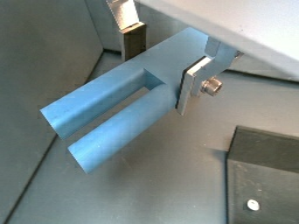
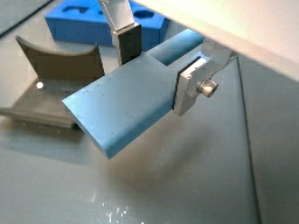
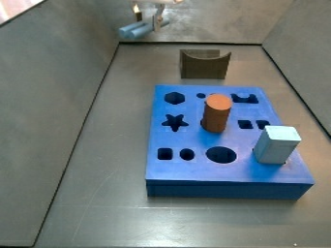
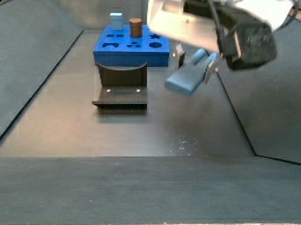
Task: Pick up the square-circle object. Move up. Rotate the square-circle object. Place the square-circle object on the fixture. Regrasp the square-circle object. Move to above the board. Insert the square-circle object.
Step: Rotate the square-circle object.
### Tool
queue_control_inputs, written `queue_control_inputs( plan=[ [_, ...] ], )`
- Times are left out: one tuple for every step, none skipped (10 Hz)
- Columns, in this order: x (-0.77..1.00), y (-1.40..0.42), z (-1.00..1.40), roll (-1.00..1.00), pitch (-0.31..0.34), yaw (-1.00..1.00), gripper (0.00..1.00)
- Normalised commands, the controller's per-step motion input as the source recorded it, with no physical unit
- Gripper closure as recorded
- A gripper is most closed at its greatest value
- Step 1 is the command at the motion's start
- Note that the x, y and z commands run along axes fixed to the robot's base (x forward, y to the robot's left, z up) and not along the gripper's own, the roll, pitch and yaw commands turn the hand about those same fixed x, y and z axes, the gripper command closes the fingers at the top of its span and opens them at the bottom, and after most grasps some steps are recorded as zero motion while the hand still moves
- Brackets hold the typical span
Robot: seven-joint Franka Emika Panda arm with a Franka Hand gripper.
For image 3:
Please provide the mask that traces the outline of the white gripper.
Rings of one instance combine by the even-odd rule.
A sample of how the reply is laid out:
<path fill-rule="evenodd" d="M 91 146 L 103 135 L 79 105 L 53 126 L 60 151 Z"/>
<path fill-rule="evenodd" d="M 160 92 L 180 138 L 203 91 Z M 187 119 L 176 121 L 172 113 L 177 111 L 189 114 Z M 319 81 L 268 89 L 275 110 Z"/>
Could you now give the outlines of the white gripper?
<path fill-rule="evenodd" d="M 165 4 L 180 4 L 185 0 L 132 0 L 132 11 L 136 17 L 136 22 L 143 21 L 143 12 L 139 8 L 137 2 L 149 2 L 155 3 L 156 12 L 152 16 L 152 27 L 153 31 L 157 32 L 160 30 L 161 22 L 163 22 L 163 12 L 165 9 Z"/>

